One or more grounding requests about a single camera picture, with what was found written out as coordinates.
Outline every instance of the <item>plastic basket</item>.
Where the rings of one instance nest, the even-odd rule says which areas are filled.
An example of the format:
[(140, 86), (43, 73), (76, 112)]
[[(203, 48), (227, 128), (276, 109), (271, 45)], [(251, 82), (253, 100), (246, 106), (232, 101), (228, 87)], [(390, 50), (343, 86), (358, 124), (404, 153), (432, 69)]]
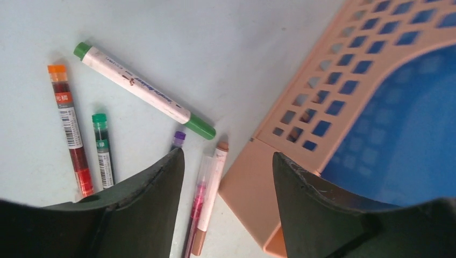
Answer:
[(264, 251), (286, 257), (273, 153), (320, 175), (385, 78), (455, 43), (456, 0), (346, 2), (220, 185)]

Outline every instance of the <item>green cap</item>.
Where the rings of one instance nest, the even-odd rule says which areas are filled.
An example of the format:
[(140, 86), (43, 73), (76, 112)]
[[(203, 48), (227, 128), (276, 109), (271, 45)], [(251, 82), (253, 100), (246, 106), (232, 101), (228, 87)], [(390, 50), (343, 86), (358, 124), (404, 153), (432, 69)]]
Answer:
[(76, 48), (73, 51), (73, 54), (75, 54), (82, 61), (82, 59), (84, 59), (84, 56), (87, 54), (87, 52), (89, 51), (89, 49), (91, 47), (92, 46), (87, 45), (84, 42), (81, 42), (81, 43), (77, 44)]
[(184, 125), (208, 140), (212, 140), (215, 137), (215, 129), (194, 114), (190, 115), (190, 120)]
[(92, 115), (92, 122), (94, 123), (104, 123), (106, 122), (106, 114), (98, 113)]

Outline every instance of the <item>brown pen cap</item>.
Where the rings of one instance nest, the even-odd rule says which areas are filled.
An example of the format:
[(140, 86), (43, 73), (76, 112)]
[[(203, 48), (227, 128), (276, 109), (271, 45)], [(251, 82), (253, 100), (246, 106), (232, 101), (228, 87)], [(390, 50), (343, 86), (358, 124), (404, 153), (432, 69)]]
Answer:
[(196, 256), (201, 255), (201, 251), (203, 250), (204, 239), (206, 238), (206, 232), (202, 231), (201, 229), (197, 228), (195, 232), (195, 241), (193, 242), (193, 247), (191, 249), (191, 253)]
[(222, 151), (228, 151), (228, 142), (226, 141), (221, 141), (217, 143), (217, 149), (221, 149)]

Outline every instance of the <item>orange cap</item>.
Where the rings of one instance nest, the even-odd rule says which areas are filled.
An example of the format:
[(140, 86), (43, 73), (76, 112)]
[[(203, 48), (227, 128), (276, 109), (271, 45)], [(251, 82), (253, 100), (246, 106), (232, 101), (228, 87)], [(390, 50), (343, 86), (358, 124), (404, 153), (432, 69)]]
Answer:
[(57, 65), (54, 65), (54, 66), (47, 66), (47, 71), (48, 71), (50, 74), (54, 74), (54, 73), (66, 73), (67, 68), (66, 68), (63, 64), (57, 64)]

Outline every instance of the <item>marker label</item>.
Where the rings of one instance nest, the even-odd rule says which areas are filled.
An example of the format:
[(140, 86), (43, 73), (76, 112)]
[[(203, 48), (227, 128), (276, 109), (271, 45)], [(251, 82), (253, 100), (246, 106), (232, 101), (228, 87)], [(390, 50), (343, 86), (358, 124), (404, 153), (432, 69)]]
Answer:
[(185, 124), (190, 120), (190, 111), (179, 106), (175, 101), (119, 65), (97, 48), (91, 47), (82, 62), (179, 123)]

